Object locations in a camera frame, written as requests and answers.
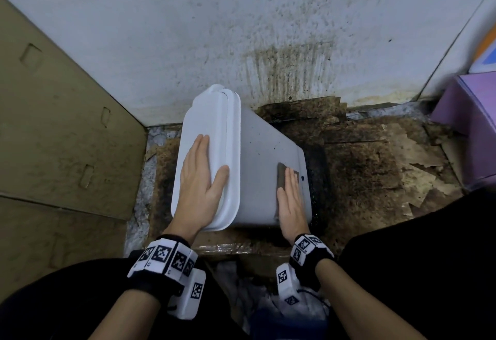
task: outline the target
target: mold stain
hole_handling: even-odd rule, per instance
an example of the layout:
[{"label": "mold stain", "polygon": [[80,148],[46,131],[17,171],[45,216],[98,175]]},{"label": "mold stain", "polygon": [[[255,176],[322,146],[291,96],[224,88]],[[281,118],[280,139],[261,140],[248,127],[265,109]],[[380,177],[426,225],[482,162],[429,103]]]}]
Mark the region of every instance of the mold stain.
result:
[{"label": "mold stain", "polygon": [[[253,99],[263,105],[324,94],[335,77],[334,46],[334,41],[272,45],[246,54],[247,82]],[[257,81],[258,88],[253,86]]]}]

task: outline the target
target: white lid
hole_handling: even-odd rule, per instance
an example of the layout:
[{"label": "white lid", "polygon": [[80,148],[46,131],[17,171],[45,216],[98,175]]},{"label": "white lid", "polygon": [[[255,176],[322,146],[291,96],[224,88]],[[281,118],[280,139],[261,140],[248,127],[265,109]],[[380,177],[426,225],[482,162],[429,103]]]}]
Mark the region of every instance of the white lid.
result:
[{"label": "white lid", "polygon": [[208,231],[222,230],[238,214],[241,198],[241,101],[237,93],[219,84],[213,85],[193,100],[192,107],[184,116],[170,205],[172,216],[176,213],[179,199],[184,158],[200,133],[210,136],[208,160],[212,182],[222,165],[228,165],[230,170],[214,220],[205,228]]}]

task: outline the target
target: dirty floor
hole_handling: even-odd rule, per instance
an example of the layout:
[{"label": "dirty floor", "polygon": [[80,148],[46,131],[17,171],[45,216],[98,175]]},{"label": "dirty floor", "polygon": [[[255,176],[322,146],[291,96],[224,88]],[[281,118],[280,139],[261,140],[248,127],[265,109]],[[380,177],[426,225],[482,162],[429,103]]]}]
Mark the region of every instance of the dirty floor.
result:
[{"label": "dirty floor", "polygon": [[[304,150],[311,229],[337,255],[356,235],[422,216],[462,196],[440,147],[449,130],[430,124],[428,112],[421,102],[347,112],[336,97],[257,110]],[[126,254],[154,239],[171,219],[180,136],[180,125],[150,129]],[[290,251],[277,228],[205,232],[193,248],[211,258],[237,255],[249,273],[266,277]]]}]

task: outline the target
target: trash can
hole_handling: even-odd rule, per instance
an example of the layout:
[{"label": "trash can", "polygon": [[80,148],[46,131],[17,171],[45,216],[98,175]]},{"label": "trash can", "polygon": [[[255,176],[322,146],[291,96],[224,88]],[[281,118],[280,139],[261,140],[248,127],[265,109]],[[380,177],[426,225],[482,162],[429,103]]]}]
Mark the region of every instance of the trash can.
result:
[{"label": "trash can", "polygon": [[222,165],[230,168],[219,208],[207,231],[228,226],[278,225],[277,165],[300,173],[307,221],[312,219],[303,150],[281,132],[242,106],[237,93],[213,85],[193,100],[183,121],[170,212],[174,216],[184,158],[198,134],[209,135],[211,179]]}]

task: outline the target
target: purple object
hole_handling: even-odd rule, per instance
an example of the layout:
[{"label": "purple object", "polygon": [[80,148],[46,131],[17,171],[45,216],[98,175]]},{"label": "purple object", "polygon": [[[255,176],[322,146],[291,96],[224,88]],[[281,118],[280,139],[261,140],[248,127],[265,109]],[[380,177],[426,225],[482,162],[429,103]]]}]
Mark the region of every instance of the purple object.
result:
[{"label": "purple object", "polygon": [[463,184],[468,190],[496,183],[496,72],[457,76],[431,121],[468,136]]}]

